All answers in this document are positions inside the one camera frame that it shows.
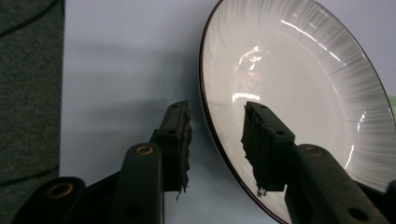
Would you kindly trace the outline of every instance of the white table surface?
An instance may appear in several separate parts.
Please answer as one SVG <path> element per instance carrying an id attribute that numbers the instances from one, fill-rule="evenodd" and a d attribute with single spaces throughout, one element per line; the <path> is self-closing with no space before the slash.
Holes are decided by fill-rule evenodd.
<path id="1" fill-rule="evenodd" d="M 356 37 L 396 95 L 396 1 L 322 0 Z M 67 0 L 61 176 L 87 185 L 117 172 L 147 142 L 166 107 L 188 100 L 190 187 L 165 194 L 165 222 L 275 223 L 246 195 L 214 148 L 198 92 L 199 48 L 215 0 Z"/>

